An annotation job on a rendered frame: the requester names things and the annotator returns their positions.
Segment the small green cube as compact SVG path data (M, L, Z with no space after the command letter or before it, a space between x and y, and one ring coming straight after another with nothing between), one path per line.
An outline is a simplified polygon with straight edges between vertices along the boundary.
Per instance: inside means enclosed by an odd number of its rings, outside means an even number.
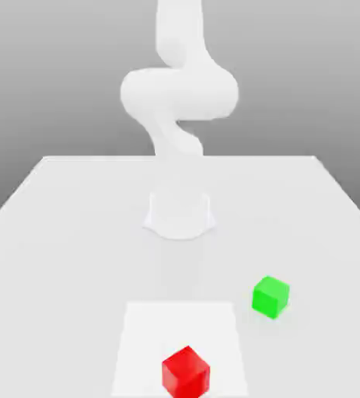
M252 308L270 319L276 319L288 304L290 286L265 276L253 288Z

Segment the small red cube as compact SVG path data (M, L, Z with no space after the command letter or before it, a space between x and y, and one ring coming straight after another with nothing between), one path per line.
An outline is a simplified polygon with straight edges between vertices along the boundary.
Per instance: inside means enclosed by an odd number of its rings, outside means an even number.
M210 365L190 346L162 362L162 385L172 398L200 398L210 390Z

